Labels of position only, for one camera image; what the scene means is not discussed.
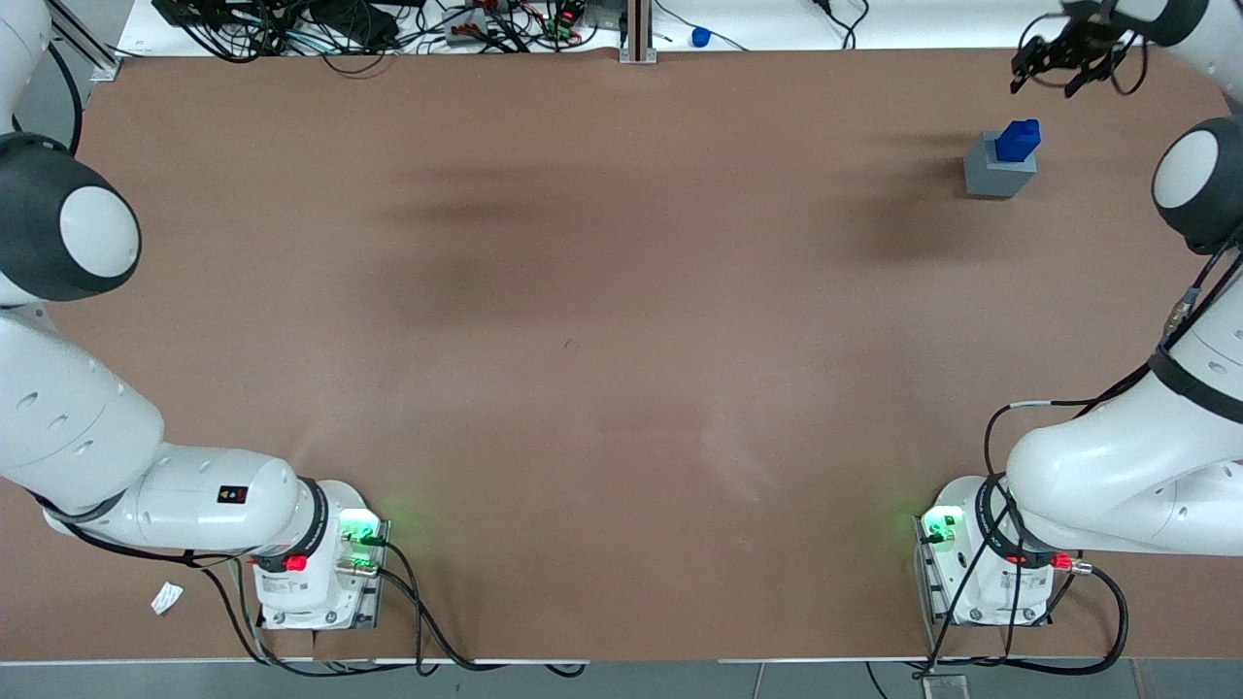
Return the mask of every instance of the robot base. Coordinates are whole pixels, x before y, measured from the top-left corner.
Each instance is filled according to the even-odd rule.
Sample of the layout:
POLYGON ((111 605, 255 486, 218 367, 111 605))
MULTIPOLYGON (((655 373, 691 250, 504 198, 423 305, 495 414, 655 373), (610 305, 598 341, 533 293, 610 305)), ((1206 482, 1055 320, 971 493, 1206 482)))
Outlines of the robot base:
MULTIPOLYGON (((1016 626, 1044 623, 1044 611, 1053 588, 1053 568, 1023 568, 1016 575, 1013 562, 992 550, 986 550, 965 580, 967 567, 983 546, 983 532, 976 519, 976 493, 983 485, 981 476, 965 476, 951 481, 937 496, 936 504, 915 519, 915 577, 920 585, 921 606, 931 627, 945 621, 950 603, 963 587, 950 619, 960 626, 1008 626, 1014 608, 1014 585, 1018 580, 1018 611, 1016 626), (925 542, 941 535, 945 541, 925 542)), ((1006 521, 1002 534, 1013 541, 1014 531, 1006 521)))
POLYGON ((328 500, 323 540, 301 571, 267 572, 255 566, 255 590, 268 629, 331 631, 374 628, 379 611, 385 549, 358 539, 388 536, 357 490, 336 480, 318 481, 328 500))

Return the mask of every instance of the brown table surface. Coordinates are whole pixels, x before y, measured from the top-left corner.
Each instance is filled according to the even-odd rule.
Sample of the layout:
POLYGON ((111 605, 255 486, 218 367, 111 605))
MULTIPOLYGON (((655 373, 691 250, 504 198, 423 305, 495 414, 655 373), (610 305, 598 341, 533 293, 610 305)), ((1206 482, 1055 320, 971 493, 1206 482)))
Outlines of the brown table surface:
MULTIPOLYGON (((982 470, 997 405, 1141 362, 1202 262, 1149 182, 1221 96, 1156 56, 1130 100, 1012 97, 1008 61, 131 61, 81 157, 143 260, 52 316, 170 442, 355 485, 471 657, 920 655, 910 517, 982 470), (1035 179, 966 198, 973 139, 1027 117, 1035 179)), ((1065 417, 1007 418, 998 458, 1065 417)), ((4 659, 240 655, 201 576, 53 534, 11 484, 0 556, 4 659), (186 593, 157 618, 164 580, 186 593)), ((1243 657, 1243 561, 1091 560, 1130 654, 1243 657)), ((1098 587, 1017 652, 1103 653, 1098 587)), ((390 595, 377 631, 280 649, 410 657, 409 619, 390 595)))

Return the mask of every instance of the black ring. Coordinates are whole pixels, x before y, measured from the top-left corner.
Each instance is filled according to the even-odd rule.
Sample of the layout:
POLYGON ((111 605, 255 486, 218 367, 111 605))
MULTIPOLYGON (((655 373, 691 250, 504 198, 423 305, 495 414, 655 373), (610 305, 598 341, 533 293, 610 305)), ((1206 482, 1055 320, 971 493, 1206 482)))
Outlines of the black ring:
POLYGON ((70 252, 61 231, 61 213, 71 194, 94 187, 112 193, 138 216, 99 173, 73 159, 63 144, 35 133, 0 136, 0 272, 22 291, 46 301, 76 301, 121 286, 133 276, 142 256, 142 235, 129 269, 99 276, 70 252))
POLYGON ((314 479, 298 476, 298 480, 307 484, 307 488, 311 490, 312 500, 314 501, 313 521, 311 522, 311 529, 302 535, 302 539, 278 556, 251 556, 256 566, 270 573, 285 572, 285 558, 290 556, 310 556, 314 553, 314 550, 323 541, 324 531, 328 529, 328 496, 324 495, 323 489, 319 488, 319 484, 314 479))
POLYGON ((1170 351, 1165 347, 1157 347, 1152 352, 1152 356, 1149 357, 1149 368, 1152 369, 1152 376, 1157 377, 1161 384, 1170 391, 1217 417, 1243 424, 1243 400, 1232 398, 1196 378, 1171 357, 1170 351))
MULTIPOLYGON (((992 502, 993 490, 999 488, 999 483, 1004 473, 992 474, 984 478, 983 485, 976 491, 976 520, 979 522, 979 529, 982 532, 992 531, 991 536, 984 537, 984 544, 993 550, 994 553, 1006 558, 1009 563, 1016 563, 1021 568, 1043 568, 1053 562, 1053 552, 1049 551, 1030 551, 1027 549, 1021 549, 1017 544, 1002 535, 1001 525, 997 519, 993 517, 993 512, 989 509, 989 502, 992 502)), ((1014 499, 1011 498, 1004 489, 1002 489, 1002 498, 1009 505, 1007 516, 1014 522, 1014 526, 1019 531, 1027 531, 1023 526, 1023 515, 1018 511, 1018 505, 1014 499)))

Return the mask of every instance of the blue block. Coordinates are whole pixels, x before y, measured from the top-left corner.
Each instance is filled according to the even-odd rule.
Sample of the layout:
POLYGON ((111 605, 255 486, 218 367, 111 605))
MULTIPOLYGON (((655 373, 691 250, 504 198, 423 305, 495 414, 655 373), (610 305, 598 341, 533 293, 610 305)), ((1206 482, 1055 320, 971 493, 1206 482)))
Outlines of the blue block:
POLYGON ((1011 126, 997 137, 997 159, 1003 163, 1022 163, 1039 144, 1039 121, 1011 122, 1011 126))

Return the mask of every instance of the green light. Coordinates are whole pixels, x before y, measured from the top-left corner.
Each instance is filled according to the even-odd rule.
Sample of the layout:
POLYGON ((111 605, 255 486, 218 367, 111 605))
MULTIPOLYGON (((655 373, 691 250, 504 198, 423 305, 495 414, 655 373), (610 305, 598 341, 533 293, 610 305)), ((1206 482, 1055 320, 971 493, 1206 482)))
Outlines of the green light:
POLYGON ((379 529, 380 519, 375 512, 363 507, 349 507, 341 511, 341 536, 342 539, 358 540, 370 536, 379 529))
POLYGON ((933 544, 953 541, 953 526, 962 520, 962 507, 956 505, 937 505, 924 514, 924 529, 933 544))

